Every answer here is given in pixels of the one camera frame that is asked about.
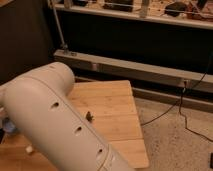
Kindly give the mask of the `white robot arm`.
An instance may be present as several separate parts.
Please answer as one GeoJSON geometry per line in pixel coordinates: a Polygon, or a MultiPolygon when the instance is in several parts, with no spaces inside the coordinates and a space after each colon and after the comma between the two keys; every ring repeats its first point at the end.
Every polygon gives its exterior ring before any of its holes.
{"type": "Polygon", "coordinates": [[[0,106],[59,171],[134,171],[68,100],[75,78],[64,63],[27,71],[0,86],[0,106]]]}

